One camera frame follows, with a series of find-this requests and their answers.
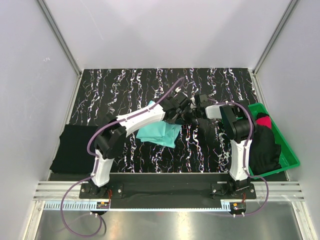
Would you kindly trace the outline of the green plastic bin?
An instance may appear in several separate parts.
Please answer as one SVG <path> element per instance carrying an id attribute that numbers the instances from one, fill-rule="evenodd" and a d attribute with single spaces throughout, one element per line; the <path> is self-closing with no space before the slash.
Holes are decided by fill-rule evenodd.
<path id="1" fill-rule="evenodd" d="M 266 113 L 269 115 L 269 113 L 267 112 L 264 105 L 261 103 L 255 103 L 255 104 L 251 104 L 251 105 L 243 104 L 243 105 L 248 107 L 249 113 L 253 117 L 253 120 L 255 123 L 255 130 L 254 130 L 254 133 L 255 133 L 255 131 L 257 130 L 257 123 L 256 123 L 257 114 L 258 113 Z M 280 132 L 279 128 L 276 126 L 276 124 L 274 123 L 272 118 L 271 118 L 271 122 L 272 122 L 272 131 L 274 133 L 275 142 L 277 144 L 281 145 L 281 154 L 279 157 L 279 163 L 281 165 L 281 168 L 278 170 L 274 170 L 274 171 L 270 171 L 270 172 L 258 175 L 261 177 L 266 177 L 266 176 L 269 176 L 272 174 L 283 172 L 283 171 L 298 167 L 300 165 L 300 161 L 296 157 L 295 153 L 293 152 L 293 150 L 291 149 L 291 147 L 289 146 L 289 144 L 287 143 L 287 141 L 283 137 L 282 133 Z M 250 166 L 248 167 L 248 170 L 249 170 L 250 177 L 256 176 L 253 174 Z"/>

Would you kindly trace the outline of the right aluminium corner post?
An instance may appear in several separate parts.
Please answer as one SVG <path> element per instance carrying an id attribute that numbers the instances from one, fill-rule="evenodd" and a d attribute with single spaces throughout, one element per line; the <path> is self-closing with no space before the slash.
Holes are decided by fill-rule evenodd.
<path id="1" fill-rule="evenodd" d="M 282 31 L 284 30 L 286 24 L 288 23 L 289 19 L 291 18 L 293 12 L 295 11 L 297 5 L 299 4 L 300 0 L 290 0 L 287 7 L 285 8 L 279 22 L 277 23 L 269 41 L 266 44 L 261 56 L 259 57 L 255 67 L 252 69 L 252 73 L 257 75 L 259 70 L 261 69 L 263 63 L 265 62 L 267 56 L 269 55 L 270 51 L 272 50 L 273 46 L 277 42 L 278 38 L 280 37 Z"/>

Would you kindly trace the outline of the red t shirt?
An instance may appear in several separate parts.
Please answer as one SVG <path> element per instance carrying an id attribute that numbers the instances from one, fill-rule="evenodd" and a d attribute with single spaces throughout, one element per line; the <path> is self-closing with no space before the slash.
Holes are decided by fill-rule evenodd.
<path id="1" fill-rule="evenodd" d="M 268 127 L 269 129 L 272 129 L 272 120 L 268 115 L 259 117 L 256 120 L 256 123 L 260 126 L 265 126 L 265 127 Z"/>

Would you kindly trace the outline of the aluminium corner post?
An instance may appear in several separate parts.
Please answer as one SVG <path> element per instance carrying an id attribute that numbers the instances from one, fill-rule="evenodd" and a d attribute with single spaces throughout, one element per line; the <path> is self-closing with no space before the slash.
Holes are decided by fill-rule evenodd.
<path id="1" fill-rule="evenodd" d="M 47 3 L 45 0 L 36 0 L 35 1 L 39 6 L 42 14 L 44 15 L 53 35 L 55 36 L 59 46 L 61 47 L 65 57 L 67 58 L 68 62 L 70 63 L 73 71 L 75 72 L 76 76 L 79 78 L 81 76 L 82 70 L 78 66 L 73 54 L 71 53 L 70 48 L 68 47 L 58 24 L 56 23 L 53 14 L 51 13 Z"/>
<path id="2" fill-rule="evenodd" d="M 263 63 L 265 62 L 267 56 L 269 55 L 270 51 L 272 50 L 273 46 L 277 42 L 278 38 L 280 37 L 282 31 L 284 30 L 286 24 L 288 23 L 289 19 L 291 18 L 293 12 L 295 11 L 297 5 L 299 4 L 300 0 L 290 0 L 287 7 L 285 8 L 279 22 L 277 23 L 269 41 L 266 44 L 261 56 L 259 57 L 255 67 L 252 69 L 252 73 L 257 75 L 259 70 L 261 69 Z"/>

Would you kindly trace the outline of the aluminium frame rail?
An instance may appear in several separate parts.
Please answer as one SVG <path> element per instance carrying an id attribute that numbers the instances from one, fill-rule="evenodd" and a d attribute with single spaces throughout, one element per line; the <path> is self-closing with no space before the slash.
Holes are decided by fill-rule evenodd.
<path id="1" fill-rule="evenodd" d="M 131 182 L 115 183 L 103 196 L 89 194 L 89 185 L 72 181 L 41 181 L 33 200 L 46 210 L 92 212 L 230 212 L 247 208 L 250 203 L 303 202 L 297 182 L 254 182 L 243 193 L 222 192 L 223 182 Z"/>

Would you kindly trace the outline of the folded black t shirt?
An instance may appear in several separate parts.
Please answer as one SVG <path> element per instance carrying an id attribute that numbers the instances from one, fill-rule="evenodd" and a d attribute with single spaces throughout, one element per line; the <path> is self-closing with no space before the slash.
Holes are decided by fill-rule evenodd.
<path id="1" fill-rule="evenodd" d="M 55 174 L 90 174 L 95 157 L 87 145 L 97 126 L 67 124 L 59 137 L 59 147 L 50 170 Z"/>

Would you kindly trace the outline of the left aluminium corner post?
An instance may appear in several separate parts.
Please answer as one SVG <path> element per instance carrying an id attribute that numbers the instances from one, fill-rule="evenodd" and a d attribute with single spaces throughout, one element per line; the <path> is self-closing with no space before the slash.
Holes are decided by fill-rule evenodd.
<path id="1" fill-rule="evenodd" d="M 81 76 L 82 70 L 78 66 L 73 54 L 71 53 L 70 48 L 68 47 L 58 24 L 56 23 L 53 14 L 51 13 L 47 3 L 45 0 L 36 0 L 35 1 L 39 6 L 42 14 L 44 15 L 53 35 L 55 36 L 59 46 L 61 47 L 65 57 L 67 58 L 68 62 L 70 63 L 73 71 L 75 72 L 76 76 L 79 78 Z"/>

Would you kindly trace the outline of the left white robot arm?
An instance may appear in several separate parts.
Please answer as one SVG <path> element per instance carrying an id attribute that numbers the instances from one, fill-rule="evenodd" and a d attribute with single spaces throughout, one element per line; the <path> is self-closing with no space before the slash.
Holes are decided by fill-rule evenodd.
<path id="1" fill-rule="evenodd" d="M 184 111 L 188 111 L 190 104 L 187 98 L 169 97 L 160 103 L 150 101 L 146 107 L 125 115 L 109 115 L 109 123 L 97 130 L 88 143 L 94 143 L 95 148 L 90 192 L 97 198 L 108 193 L 113 161 L 123 153 L 126 138 L 135 131 L 142 142 L 174 148 L 184 124 Z"/>

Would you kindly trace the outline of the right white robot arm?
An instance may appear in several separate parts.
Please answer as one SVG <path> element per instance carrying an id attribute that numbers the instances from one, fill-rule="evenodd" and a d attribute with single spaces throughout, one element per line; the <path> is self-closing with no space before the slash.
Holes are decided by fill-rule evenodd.
<path id="1" fill-rule="evenodd" d="M 249 160 L 253 141 L 255 121 L 248 107 L 238 102 L 211 104 L 209 101 L 190 101 L 190 114 L 193 118 L 221 119 L 224 131 L 231 143 L 230 179 L 227 192 L 232 198 L 239 198 L 250 186 Z"/>

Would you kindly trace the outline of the black t shirt in bin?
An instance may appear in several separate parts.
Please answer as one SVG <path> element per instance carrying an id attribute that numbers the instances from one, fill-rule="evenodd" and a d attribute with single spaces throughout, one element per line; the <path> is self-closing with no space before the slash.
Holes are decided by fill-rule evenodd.
<path id="1" fill-rule="evenodd" d="M 269 115 L 259 112 L 256 120 L 264 116 Z M 252 173 L 257 176 L 281 169 L 280 155 L 281 145 L 276 143 L 272 129 L 257 124 L 249 151 L 249 167 Z"/>

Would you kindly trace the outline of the turquoise t shirt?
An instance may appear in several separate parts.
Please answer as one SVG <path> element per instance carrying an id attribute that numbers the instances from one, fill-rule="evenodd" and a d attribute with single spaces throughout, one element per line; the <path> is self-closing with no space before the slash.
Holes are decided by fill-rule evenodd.
<path id="1" fill-rule="evenodd" d="M 182 126 L 180 124 L 167 123 L 160 120 L 161 106 L 158 104 L 154 109 L 145 111 L 134 118 L 143 120 L 144 126 L 141 127 L 136 137 L 141 142 L 149 142 L 169 148 L 175 148 L 175 141 L 180 134 Z"/>

